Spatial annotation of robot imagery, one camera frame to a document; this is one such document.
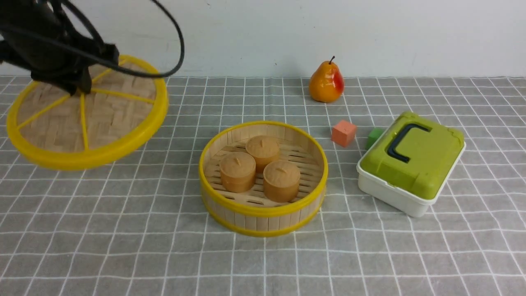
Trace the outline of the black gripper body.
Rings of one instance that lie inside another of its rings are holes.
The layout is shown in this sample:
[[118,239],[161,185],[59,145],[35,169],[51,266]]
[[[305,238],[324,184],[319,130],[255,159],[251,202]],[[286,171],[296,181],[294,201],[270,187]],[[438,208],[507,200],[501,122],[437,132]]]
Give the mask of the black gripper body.
[[69,0],[2,0],[0,24],[1,62],[30,71],[34,81],[72,89],[71,73],[118,65],[116,45]]

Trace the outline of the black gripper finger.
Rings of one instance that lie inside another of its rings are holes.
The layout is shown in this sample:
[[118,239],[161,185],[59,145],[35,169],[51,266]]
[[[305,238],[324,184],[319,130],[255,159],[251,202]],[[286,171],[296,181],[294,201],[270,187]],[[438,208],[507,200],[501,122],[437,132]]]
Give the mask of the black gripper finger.
[[92,89],[92,78],[89,67],[83,67],[71,73],[72,90],[71,95],[77,93],[90,94]]

